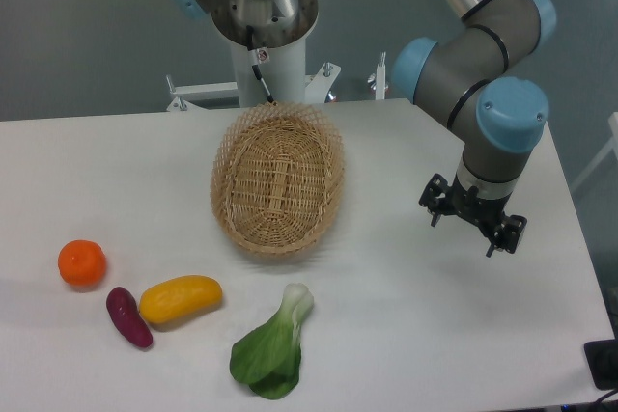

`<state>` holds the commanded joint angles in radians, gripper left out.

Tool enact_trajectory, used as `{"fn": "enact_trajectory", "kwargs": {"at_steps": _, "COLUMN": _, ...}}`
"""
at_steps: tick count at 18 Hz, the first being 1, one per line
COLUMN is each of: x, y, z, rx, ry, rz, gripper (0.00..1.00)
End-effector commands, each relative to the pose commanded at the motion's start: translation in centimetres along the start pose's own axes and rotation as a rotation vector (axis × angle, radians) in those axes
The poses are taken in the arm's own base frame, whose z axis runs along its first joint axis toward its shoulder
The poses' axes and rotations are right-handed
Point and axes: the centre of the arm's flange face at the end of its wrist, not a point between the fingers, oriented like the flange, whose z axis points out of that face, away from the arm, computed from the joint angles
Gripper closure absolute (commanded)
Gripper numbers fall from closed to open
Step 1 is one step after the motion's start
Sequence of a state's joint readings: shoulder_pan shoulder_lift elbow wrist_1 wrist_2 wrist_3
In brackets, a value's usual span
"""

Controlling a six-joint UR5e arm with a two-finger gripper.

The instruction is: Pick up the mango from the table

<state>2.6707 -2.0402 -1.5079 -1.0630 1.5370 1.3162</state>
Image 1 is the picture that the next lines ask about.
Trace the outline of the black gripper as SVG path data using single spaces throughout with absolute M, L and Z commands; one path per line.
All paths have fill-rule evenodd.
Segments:
M 524 216 L 504 214 L 509 199 L 509 195 L 498 199 L 481 198 L 475 186 L 465 189 L 459 176 L 455 176 L 450 186 L 442 175 L 434 174 L 421 194 L 419 205 L 432 216 L 432 227 L 442 216 L 452 215 L 477 227 L 490 241 L 486 252 L 486 257 L 490 258 L 496 251 L 515 254 L 527 225 Z

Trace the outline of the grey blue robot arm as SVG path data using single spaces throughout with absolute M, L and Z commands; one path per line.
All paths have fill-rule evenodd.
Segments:
M 186 15 L 209 15 L 231 46 L 239 102 L 307 103 L 316 83 L 305 78 L 305 39 L 317 0 L 175 0 Z M 446 44 L 410 42 L 391 80 L 412 104 L 463 141 L 452 180 L 434 176 L 420 204 L 434 220 L 458 216 L 492 250 L 514 253 L 526 226 L 504 208 L 539 143 L 548 118 L 544 92 L 508 75 L 553 33 L 550 0 L 447 0 L 463 31 Z

